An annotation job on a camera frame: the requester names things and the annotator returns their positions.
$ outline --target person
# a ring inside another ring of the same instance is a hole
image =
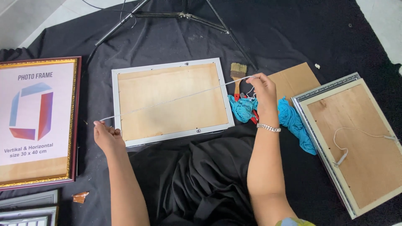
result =
[[[259,73],[246,82],[255,88],[259,123],[279,128],[275,83]],[[150,225],[146,202],[133,172],[119,129],[94,122],[94,139],[109,167],[113,226]],[[279,133],[257,129],[247,173],[247,188],[258,226],[312,226],[298,219],[285,194]]]

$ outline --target forearm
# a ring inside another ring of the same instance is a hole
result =
[[[144,196],[138,185],[126,150],[107,154],[113,226],[148,226]]]
[[[260,123],[279,127],[275,114],[262,118]],[[279,133],[264,128],[257,130],[248,166],[247,187],[250,195],[285,194]]]

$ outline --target tripod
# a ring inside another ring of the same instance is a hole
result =
[[[188,0],[182,0],[182,12],[161,12],[161,13],[154,13],[154,12],[145,12],[145,11],[139,11],[146,3],[148,3],[150,0],[142,0],[133,10],[131,10],[131,13],[127,14],[120,22],[118,22],[112,29],[110,29],[96,44],[95,46],[99,46],[102,42],[104,42],[111,34],[113,34],[119,27],[121,27],[125,22],[127,22],[130,18],[135,15],[137,18],[185,18],[189,19],[191,21],[196,21],[199,23],[202,23],[203,25],[212,27],[214,29],[217,29],[227,35],[229,35],[233,42],[236,44],[236,46],[240,49],[240,52],[243,54],[245,59],[249,62],[249,64],[254,68],[255,71],[258,70],[258,68],[255,66],[255,64],[251,61],[250,57],[247,55],[246,51],[244,48],[240,45],[239,41],[237,38],[234,36],[233,32],[231,31],[230,28],[228,28],[225,23],[223,22],[222,18],[218,15],[218,12],[216,9],[213,7],[212,3],[210,0],[206,0],[208,5],[211,7],[212,11],[215,13],[216,17],[219,19],[221,22],[221,25],[215,24],[213,22],[207,21],[203,18],[200,18],[198,16],[194,16],[192,14],[188,13]]]

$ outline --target patterned sleeve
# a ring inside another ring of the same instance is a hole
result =
[[[315,226],[315,225],[302,219],[285,218],[279,221],[275,226]]]

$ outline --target plywood board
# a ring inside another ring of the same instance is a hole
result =
[[[316,137],[330,161],[344,151],[333,142],[341,127],[372,135],[395,136],[362,79],[300,102]],[[337,144],[349,149],[339,167],[332,166],[357,216],[402,192],[402,147],[399,142],[373,138],[343,129]]]
[[[130,112],[219,85],[215,63],[120,73],[120,112]],[[125,141],[227,123],[219,88],[121,116]]]
[[[290,101],[291,97],[320,86],[320,83],[307,63],[302,63],[269,75],[268,78],[276,84],[278,100],[286,97],[289,104],[292,104]]]
[[[0,184],[66,176],[67,157],[0,166]]]

